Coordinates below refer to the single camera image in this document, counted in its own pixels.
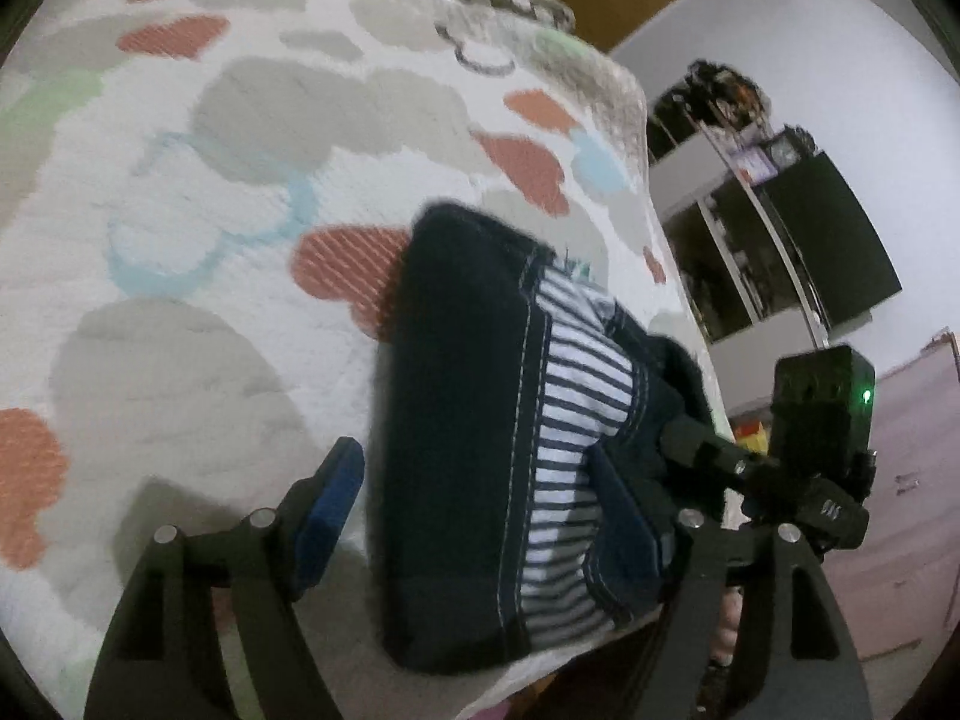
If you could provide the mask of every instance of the black and white stripes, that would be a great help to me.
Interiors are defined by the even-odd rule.
[[[548,266],[536,304],[552,323],[520,605],[531,644],[544,649],[613,627],[584,576],[600,522],[584,453],[627,421],[635,377],[604,335],[614,305],[606,293]]]

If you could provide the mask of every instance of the television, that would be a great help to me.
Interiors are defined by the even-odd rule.
[[[755,192],[803,259],[827,327],[901,291],[877,231],[827,154],[796,162]]]

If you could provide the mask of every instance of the patterned quilt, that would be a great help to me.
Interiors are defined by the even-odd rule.
[[[0,71],[0,627],[65,718],[155,528],[277,504],[340,435],[376,467],[392,266],[431,199],[549,242],[684,343],[722,415],[644,121],[626,71],[481,5],[45,2]],[[597,644],[400,671],[378,645],[372,505],[296,608],[345,717],[469,717]]]

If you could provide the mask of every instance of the mattress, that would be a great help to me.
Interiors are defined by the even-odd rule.
[[[434,199],[545,240],[683,343],[725,429],[645,118],[627,71],[483,4],[45,1],[0,70],[0,628],[67,720],[155,528],[275,505],[342,435],[376,474],[391,287]],[[599,643],[401,671],[379,646],[375,521],[362,490],[296,605],[344,717],[470,717]]]

